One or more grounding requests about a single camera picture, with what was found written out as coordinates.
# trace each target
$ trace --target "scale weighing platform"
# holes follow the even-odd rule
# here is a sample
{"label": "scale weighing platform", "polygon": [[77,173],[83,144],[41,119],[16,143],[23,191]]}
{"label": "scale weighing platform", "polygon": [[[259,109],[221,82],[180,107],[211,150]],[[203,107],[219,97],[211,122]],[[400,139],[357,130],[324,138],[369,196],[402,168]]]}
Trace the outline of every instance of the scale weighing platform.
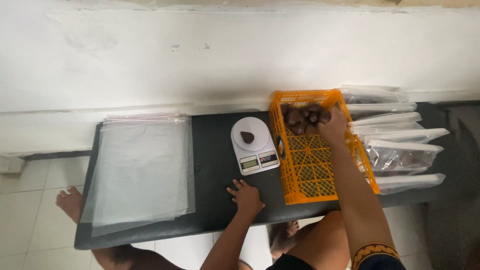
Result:
{"label": "scale weighing platform", "polygon": [[[253,140],[245,142],[241,132],[250,133],[250,136],[254,136]],[[280,165],[272,137],[262,120],[255,117],[242,118],[233,125],[230,135],[242,175],[263,172]]]}

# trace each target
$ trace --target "tiled floor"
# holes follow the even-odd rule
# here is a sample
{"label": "tiled floor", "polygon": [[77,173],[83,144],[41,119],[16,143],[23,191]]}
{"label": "tiled floor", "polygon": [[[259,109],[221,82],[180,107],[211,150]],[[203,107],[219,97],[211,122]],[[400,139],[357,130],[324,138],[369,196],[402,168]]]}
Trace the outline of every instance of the tiled floor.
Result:
{"label": "tiled floor", "polygon": [[[87,164],[88,157],[36,160],[27,163],[20,177],[1,176],[0,269],[101,269],[89,251],[73,248],[76,227],[54,203],[56,194],[62,188],[75,185],[82,190]],[[431,269],[420,206],[393,207],[384,211],[395,245],[407,269]],[[261,229],[253,229],[252,235],[257,235],[258,230]],[[168,254],[165,256],[173,263],[193,270],[199,268],[219,235],[206,233],[134,246]],[[256,241],[255,239],[260,237],[255,236],[246,242]],[[188,254],[193,255],[185,259],[182,255],[188,250]]]}

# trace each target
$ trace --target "shorts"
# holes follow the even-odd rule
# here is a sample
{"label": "shorts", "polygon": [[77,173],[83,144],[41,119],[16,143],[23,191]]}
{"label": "shorts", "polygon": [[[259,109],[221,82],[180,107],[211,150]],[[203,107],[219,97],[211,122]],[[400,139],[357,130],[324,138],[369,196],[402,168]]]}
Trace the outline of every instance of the shorts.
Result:
{"label": "shorts", "polygon": [[295,256],[282,254],[282,256],[266,270],[315,270],[315,268]]}

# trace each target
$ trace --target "black table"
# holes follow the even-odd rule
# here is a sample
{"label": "black table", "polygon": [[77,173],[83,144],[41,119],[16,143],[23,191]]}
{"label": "black table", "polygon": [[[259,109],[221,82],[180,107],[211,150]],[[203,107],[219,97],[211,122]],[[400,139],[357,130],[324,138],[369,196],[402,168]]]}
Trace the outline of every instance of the black table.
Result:
{"label": "black table", "polygon": [[[425,128],[445,127],[440,112],[431,104],[418,104],[417,111],[422,115],[420,124]],[[230,140],[230,131],[236,121],[253,116],[264,121],[268,127],[266,111],[227,114],[209,114],[192,117],[193,153],[195,164],[196,212],[116,233],[92,237],[92,224],[80,223],[75,236],[75,248],[88,250],[116,245],[153,241],[205,232],[220,231],[231,221],[237,206],[226,191],[232,187],[232,179],[244,179],[258,188],[265,208],[255,218],[254,224],[278,223],[297,219],[322,216],[331,210],[339,209],[338,201],[286,205],[280,183],[278,168],[249,176],[240,174]],[[92,155],[84,186],[84,199],[88,195],[92,175],[98,156],[100,126],[97,126]],[[383,207],[429,202],[455,196],[461,192],[460,182],[468,176],[468,167],[458,153],[456,142],[451,135],[437,138],[431,144],[443,146],[432,167],[425,172],[447,175],[444,182],[436,187],[411,189],[397,194],[379,196]]]}

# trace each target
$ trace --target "white wall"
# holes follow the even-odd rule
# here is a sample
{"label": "white wall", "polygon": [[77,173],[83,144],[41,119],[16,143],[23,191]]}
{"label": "white wall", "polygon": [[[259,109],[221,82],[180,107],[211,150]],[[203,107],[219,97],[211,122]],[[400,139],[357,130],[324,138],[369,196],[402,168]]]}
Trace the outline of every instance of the white wall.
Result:
{"label": "white wall", "polygon": [[[405,92],[480,85],[478,9],[17,0],[0,3],[0,37],[0,152],[8,153],[90,147],[87,133],[101,119],[85,117],[91,111],[258,107],[249,104],[274,90],[347,83]],[[53,111],[23,113],[37,110]],[[61,123],[56,110],[66,111]],[[58,135],[53,146],[64,122],[84,135]],[[20,139],[27,130],[46,136]]]}

